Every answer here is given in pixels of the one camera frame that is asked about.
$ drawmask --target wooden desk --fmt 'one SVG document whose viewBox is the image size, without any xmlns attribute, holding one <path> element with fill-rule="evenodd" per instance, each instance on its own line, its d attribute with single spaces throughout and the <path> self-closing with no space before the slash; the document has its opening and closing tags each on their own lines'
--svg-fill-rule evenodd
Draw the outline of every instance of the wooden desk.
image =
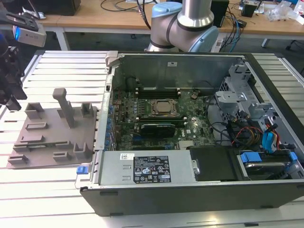
<svg viewBox="0 0 304 228">
<path fill-rule="evenodd" d="M 101 0 L 81 0 L 79 11 L 74 16 L 61 16 L 57 21 L 60 27 L 83 27 L 83 28 L 107 28 L 107 29 L 142 29 L 147 30 L 143 19 L 138 12 L 110 12 L 100 7 Z M 119 0 L 107 0 L 103 7 L 117 10 L 113 3 Z M 120 3 L 122 8 L 136 6 L 131 3 Z M 145 11 L 149 23 L 151 23 L 151 12 L 154 4 L 147 4 Z"/>
<path fill-rule="evenodd" d="M 60 19 L 60 15 L 47 15 L 46 19 L 39 20 L 38 22 L 41 23 L 44 27 L 50 26 L 57 26 L 57 22 Z"/>
<path fill-rule="evenodd" d="M 117 10 L 113 3 L 120 0 L 107 0 L 103 6 L 107 9 Z M 95 32 L 95 33 L 124 33 L 124 34 L 150 34 L 143 19 L 138 12 L 109 12 L 100 7 L 102 0 L 81 0 L 81 6 L 74 16 L 47 15 L 46 20 L 41 20 L 46 31 L 53 31 L 62 50 L 69 50 L 66 32 Z M 233 8 L 239 0 L 230 0 L 231 11 L 238 19 L 247 22 L 242 37 L 267 38 L 267 39 L 304 39 L 304 26 L 295 20 L 270 22 L 263 14 L 253 15 L 252 18 L 242 17 L 240 11 Z M 136 4 L 122 2 L 122 8 L 136 6 Z M 147 19 L 151 23 L 151 11 L 154 4 L 145 7 Z M 219 28 L 219 41 L 232 30 L 228 19 L 224 20 Z"/>
<path fill-rule="evenodd" d="M 251 18 L 242 17 L 241 11 L 237 10 L 238 6 L 232 8 L 233 4 L 238 2 L 239 0 L 230 0 L 229 7 L 237 19 L 247 22 L 243 34 L 261 35 L 260 38 L 263 35 L 304 36 L 304 26 L 292 19 L 288 19 L 286 21 L 269 21 L 266 15 L 255 13 Z M 219 31 L 231 32 L 231 22 L 229 19 L 224 20 L 223 26 L 219 28 Z"/>
</svg>

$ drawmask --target white plastic bag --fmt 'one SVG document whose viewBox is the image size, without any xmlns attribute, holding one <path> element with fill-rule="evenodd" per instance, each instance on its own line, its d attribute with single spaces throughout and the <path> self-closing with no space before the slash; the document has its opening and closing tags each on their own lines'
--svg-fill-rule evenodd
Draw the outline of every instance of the white plastic bag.
<svg viewBox="0 0 304 228">
<path fill-rule="evenodd" d="M 268 10 L 266 16 L 269 21 L 287 19 L 287 14 L 292 9 L 290 8 L 291 2 L 281 1 L 274 9 Z"/>
</svg>

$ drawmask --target motherboard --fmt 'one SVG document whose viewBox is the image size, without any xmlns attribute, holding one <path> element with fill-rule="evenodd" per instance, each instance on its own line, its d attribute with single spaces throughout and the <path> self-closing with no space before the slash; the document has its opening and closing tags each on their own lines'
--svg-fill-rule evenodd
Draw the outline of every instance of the motherboard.
<svg viewBox="0 0 304 228">
<path fill-rule="evenodd" d="M 114 91 L 116 150 L 183 150 L 214 145 L 205 116 L 208 96 L 180 91 L 176 99 L 141 99 Z"/>
</svg>

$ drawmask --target power adapter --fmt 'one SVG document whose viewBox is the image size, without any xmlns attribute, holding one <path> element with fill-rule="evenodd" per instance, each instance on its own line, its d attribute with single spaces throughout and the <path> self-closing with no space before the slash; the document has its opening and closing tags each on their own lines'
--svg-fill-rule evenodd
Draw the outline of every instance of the power adapter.
<svg viewBox="0 0 304 228">
<path fill-rule="evenodd" d="M 246 25 L 247 25 L 247 22 L 245 22 L 245 21 L 243 21 L 243 20 L 237 20 L 236 23 L 238 24 L 238 26 L 239 26 L 240 28 L 245 28 Z"/>
</svg>

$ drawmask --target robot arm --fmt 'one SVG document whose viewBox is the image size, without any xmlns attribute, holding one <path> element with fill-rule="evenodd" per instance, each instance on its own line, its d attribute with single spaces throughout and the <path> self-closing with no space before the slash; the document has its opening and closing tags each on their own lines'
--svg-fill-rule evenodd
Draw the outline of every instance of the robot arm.
<svg viewBox="0 0 304 228">
<path fill-rule="evenodd" d="M 211 0 L 156 4 L 147 51 L 209 52 L 219 34 L 210 7 Z"/>
<path fill-rule="evenodd" d="M 14 37 L 19 42 L 37 46 L 45 43 L 45 32 L 32 18 L 0 11 L 0 24 L 13 25 Z M 23 66 L 19 48 L 9 47 L 0 33 L 0 105 L 6 105 L 9 110 L 20 110 L 17 99 L 27 99 L 21 81 L 24 76 Z"/>
</svg>

